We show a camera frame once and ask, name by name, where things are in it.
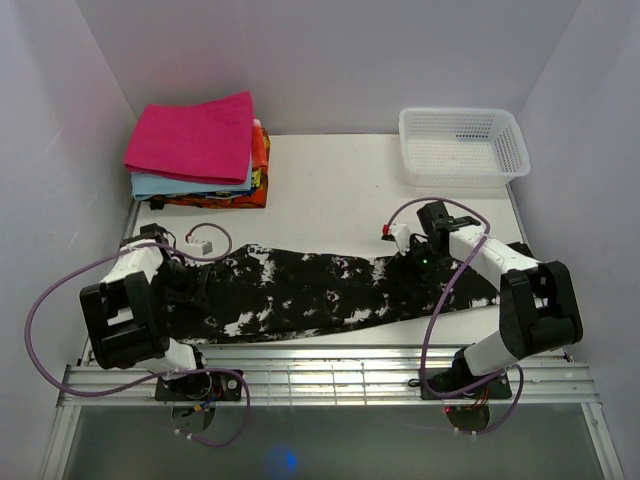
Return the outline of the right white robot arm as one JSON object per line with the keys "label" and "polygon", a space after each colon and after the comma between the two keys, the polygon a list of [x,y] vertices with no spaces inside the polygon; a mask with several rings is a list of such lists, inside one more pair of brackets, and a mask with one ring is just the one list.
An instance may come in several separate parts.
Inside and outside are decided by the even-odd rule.
{"label": "right white robot arm", "polygon": [[418,199],[417,217],[425,240],[419,242],[405,225],[390,218],[383,234],[396,243],[408,261],[415,281],[426,268],[446,258],[458,269],[445,285],[431,318],[438,319],[455,284],[467,269],[489,282],[498,293],[497,330],[459,350],[451,367],[429,376],[419,367],[421,395],[425,399],[474,397],[489,382],[502,378],[522,359],[574,345],[584,335],[571,274],[559,261],[541,262],[493,238],[489,221],[466,209],[451,215],[451,202],[438,197]]}

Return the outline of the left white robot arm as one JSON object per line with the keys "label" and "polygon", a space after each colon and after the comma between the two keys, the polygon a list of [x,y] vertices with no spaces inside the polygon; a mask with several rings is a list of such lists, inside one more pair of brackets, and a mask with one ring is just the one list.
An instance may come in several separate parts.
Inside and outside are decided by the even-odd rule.
{"label": "left white robot arm", "polygon": [[179,307],[203,312],[209,306],[208,274],[182,255],[172,257],[164,249],[169,237],[157,224],[143,226],[121,243],[112,270],[83,288],[79,300],[100,367],[160,373],[171,392],[199,400],[211,393],[212,376],[197,348],[171,337],[169,319]]}

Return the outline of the black white patterned trousers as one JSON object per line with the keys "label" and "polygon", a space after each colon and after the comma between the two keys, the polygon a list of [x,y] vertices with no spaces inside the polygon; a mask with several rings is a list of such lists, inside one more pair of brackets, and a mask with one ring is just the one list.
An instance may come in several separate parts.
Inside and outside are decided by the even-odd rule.
{"label": "black white patterned trousers", "polygon": [[459,264],[427,266],[421,282],[399,255],[361,258],[246,244],[185,272],[194,297],[167,302],[168,332],[191,344],[296,340],[432,314]]}

